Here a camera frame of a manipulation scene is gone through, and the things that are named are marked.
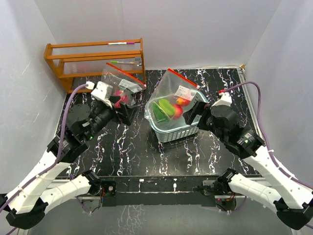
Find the green lime toy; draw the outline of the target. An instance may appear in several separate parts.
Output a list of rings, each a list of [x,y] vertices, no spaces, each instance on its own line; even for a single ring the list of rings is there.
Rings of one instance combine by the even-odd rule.
[[[175,109],[175,107],[170,103],[169,100],[167,100],[167,99],[160,99],[158,102],[159,102],[160,108],[161,108],[169,117],[172,117],[172,116],[175,114],[176,109]]]

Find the red orange pepper toy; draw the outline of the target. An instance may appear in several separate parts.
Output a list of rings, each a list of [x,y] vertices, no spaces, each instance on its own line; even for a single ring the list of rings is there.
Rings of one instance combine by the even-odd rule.
[[[178,97],[178,98],[176,99],[176,103],[177,103],[177,105],[180,105],[180,106],[182,106],[182,107],[186,107],[186,106],[189,105],[190,100],[185,99],[185,98],[182,98],[182,97]]]

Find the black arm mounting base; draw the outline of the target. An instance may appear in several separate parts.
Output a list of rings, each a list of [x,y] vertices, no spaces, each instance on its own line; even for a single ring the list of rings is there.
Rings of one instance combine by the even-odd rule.
[[[115,176],[101,177],[103,207],[127,205],[200,205],[234,210],[233,193],[213,189],[216,176]]]

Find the watermelon slice toy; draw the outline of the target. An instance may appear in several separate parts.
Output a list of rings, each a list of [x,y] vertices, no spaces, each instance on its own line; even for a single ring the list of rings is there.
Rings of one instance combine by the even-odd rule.
[[[167,122],[170,120],[170,117],[164,112],[164,110],[156,103],[152,103],[152,110],[156,122]]]

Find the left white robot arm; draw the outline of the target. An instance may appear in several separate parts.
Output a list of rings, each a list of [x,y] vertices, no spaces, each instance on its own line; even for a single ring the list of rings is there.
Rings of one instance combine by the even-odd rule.
[[[119,96],[99,100],[93,108],[86,104],[71,106],[68,101],[60,132],[48,144],[42,158],[12,191],[0,196],[0,209],[7,211],[10,226],[28,230],[37,225],[53,208],[84,194],[97,195],[104,189],[92,170],[83,172],[67,183],[48,186],[87,149],[87,143],[99,135],[111,121],[131,125],[138,110],[124,102],[115,107]]]

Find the red green dragon fruit toy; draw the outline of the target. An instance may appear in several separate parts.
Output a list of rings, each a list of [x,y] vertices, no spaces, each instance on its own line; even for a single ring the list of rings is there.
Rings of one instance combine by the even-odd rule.
[[[129,102],[129,97],[125,94],[123,90],[118,90],[113,95],[120,97],[120,99],[114,104],[115,108],[120,108],[120,102],[124,102],[124,103]]]

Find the clear orange zip top bag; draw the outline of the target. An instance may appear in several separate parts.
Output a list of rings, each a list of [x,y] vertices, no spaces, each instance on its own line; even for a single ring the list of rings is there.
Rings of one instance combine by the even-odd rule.
[[[123,90],[129,97],[128,105],[134,105],[134,94],[146,89],[146,85],[131,74],[107,62],[102,72],[101,81],[113,86],[112,95]]]

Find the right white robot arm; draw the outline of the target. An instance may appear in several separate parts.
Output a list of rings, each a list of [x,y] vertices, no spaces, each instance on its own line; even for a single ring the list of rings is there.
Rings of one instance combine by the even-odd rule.
[[[244,177],[228,168],[219,176],[212,188],[223,194],[239,193],[276,213],[288,227],[300,230],[313,218],[313,191],[293,181],[275,165],[265,142],[253,130],[240,125],[240,119],[228,105],[209,105],[198,101],[183,114],[186,124],[201,118],[197,127],[212,132],[226,149],[254,167],[270,187]]]

